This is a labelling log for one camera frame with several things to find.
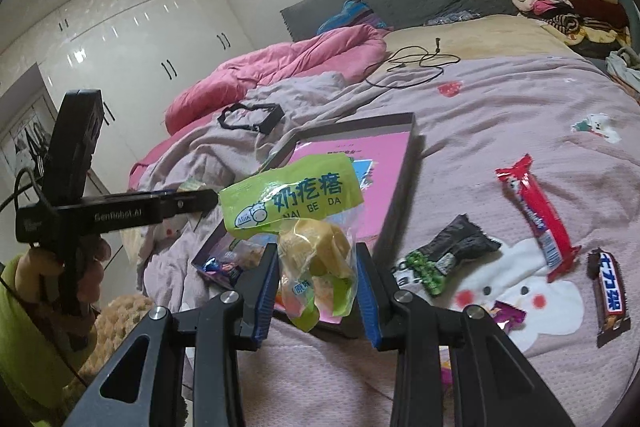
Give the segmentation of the green milk snack bag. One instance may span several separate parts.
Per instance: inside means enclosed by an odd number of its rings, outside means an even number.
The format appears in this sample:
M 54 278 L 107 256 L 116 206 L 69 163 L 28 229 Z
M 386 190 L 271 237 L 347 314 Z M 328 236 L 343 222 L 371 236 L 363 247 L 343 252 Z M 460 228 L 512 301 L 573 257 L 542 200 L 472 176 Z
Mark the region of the green milk snack bag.
M 347 155 L 312 154 L 257 173 L 224 188 L 219 202 L 232 236 L 277 237 L 280 303 L 298 329 L 311 331 L 322 312 L 352 312 L 363 196 Z

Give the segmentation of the purple biscuit snack pack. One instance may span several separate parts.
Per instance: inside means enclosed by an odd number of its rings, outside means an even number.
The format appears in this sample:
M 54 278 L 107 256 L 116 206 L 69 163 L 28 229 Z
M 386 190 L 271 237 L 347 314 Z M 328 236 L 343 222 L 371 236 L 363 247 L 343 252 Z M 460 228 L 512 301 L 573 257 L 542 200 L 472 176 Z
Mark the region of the purple biscuit snack pack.
M 506 334 L 509 334 L 512 329 L 521 327 L 526 319 L 526 312 L 524 310 L 499 300 L 495 301 L 489 310 L 489 314 Z

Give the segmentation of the dark green pea snack pack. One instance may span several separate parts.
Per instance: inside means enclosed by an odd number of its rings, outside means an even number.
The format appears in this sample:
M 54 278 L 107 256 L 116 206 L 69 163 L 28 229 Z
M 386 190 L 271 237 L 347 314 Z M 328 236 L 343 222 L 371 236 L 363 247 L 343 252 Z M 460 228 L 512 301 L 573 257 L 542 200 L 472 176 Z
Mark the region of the dark green pea snack pack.
M 496 253 L 501 246 L 467 215 L 457 215 L 430 243 L 406 254 L 392 273 L 400 288 L 422 288 L 438 297 L 461 265 Z

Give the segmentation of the brown Snickers bar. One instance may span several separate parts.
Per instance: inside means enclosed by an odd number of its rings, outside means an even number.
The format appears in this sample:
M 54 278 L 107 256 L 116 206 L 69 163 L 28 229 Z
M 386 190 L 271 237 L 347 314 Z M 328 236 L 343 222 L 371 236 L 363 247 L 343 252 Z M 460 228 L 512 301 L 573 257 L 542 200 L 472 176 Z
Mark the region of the brown Snickers bar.
M 616 258 L 600 247 L 588 255 L 587 277 L 592 282 L 598 312 L 597 347 L 602 348 L 631 329 L 625 286 Z

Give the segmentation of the red wrapped snack bar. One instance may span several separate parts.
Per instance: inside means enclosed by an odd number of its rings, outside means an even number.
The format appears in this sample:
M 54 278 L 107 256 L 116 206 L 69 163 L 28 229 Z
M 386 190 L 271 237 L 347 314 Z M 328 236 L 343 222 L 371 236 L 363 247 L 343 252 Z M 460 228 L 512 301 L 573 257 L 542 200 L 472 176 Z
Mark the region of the red wrapped snack bar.
M 572 243 L 559 213 L 530 171 L 532 166 L 533 157 L 525 154 L 512 166 L 497 169 L 496 177 L 525 216 L 546 259 L 547 281 L 552 283 L 573 269 L 582 246 Z

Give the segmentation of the white wardrobe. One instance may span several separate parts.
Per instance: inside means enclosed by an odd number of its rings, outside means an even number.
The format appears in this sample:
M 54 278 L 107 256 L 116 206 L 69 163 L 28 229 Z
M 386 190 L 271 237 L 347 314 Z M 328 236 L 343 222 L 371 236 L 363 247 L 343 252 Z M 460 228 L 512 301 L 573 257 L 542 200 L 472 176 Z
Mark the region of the white wardrobe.
M 36 66 L 53 104 L 98 89 L 105 121 L 92 170 L 111 193 L 168 137 L 165 114 L 186 88 L 253 49 L 228 0 L 72 0 L 1 54 L 1 90 Z

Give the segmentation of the mauve bed blanket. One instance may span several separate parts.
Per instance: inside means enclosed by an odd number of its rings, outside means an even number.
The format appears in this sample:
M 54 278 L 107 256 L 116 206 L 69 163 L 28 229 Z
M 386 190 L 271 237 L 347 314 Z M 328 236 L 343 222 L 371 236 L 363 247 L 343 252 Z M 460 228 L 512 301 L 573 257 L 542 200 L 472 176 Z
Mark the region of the mauve bed blanket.
M 276 103 L 284 119 L 268 136 L 191 130 L 146 169 L 141 190 L 198 180 L 216 190 L 257 171 L 297 129 L 367 117 L 413 113 L 419 139 L 408 202 L 400 207 L 393 265 L 466 213 L 502 251 L 462 267 L 433 303 L 460 309 L 504 299 L 527 312 L 511 338 L 561 401 L 576 426 L 603 426 L 639 374 L 639 106 L 581 58 L 494 57 L 426 69 L 396 70 L 383 80 L 399 90 L 337 72 L 282 80 L 247 93 L 248 103 Z M 573 244 L 575 268 L 552 284 L 527 220 L 502 191 L 495 170 L 525 154 Z M 192 220 L 178 239 L 154 246 L 144 232 L 142 283 L 171 311 L 216 294 L 195 273 L 194 258 L 221 218 L 219 207 Z M 631 330 L 597 348 L 598 311 L 586 275 L 589 251 L 601 247 L 620 265 Z M 244 411 L 254 426 L 388 426 L 395 360 L 365 339 L 332 339 L 272 323 L 265 347 L 240 355 Z

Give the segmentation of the pink duvet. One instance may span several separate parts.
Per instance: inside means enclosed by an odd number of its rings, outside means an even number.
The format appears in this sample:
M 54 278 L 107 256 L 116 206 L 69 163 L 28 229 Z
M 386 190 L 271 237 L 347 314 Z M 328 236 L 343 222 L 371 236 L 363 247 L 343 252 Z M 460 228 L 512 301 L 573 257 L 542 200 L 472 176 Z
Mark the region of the pink duvet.
M 339 27 L 297 42 L 281 42 L 230 58 L 211 74 L 177 95 L 165 112 L 169 138 L 130 170 L 135 188 L 146 169 L 186 132 L 206 124 L 221 109 L 242 101 L 247 92 L 281 80 L 338 72 L 349 83 L 364 79 L 386 57 L 386 29 L 363 24 Z

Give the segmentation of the blue purple pillow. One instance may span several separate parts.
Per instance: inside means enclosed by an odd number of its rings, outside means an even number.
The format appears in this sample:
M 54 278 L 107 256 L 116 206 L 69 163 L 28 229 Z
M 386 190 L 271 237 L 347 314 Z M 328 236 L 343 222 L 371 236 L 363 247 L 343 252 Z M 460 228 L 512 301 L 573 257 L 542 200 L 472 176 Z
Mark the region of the blue purple pillow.
M 357 25 L 369 25 L 376 29 L 387 29 L 388 25 L 363 0 L 347 0 L 341 11 L 330 16 L 317 29 L 316 34 Z

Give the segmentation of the pile of folded clothes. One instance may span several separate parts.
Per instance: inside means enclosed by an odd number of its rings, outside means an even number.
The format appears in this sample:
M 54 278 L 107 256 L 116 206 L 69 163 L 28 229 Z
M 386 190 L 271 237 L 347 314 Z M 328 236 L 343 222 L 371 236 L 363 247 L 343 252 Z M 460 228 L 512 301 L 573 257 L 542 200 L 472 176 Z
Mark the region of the pile of folded clothes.
M 632 45 L 629 0 L 511 0 L 521 15 L 540 23 L 544 30 L 575 53 L 604 60 Z

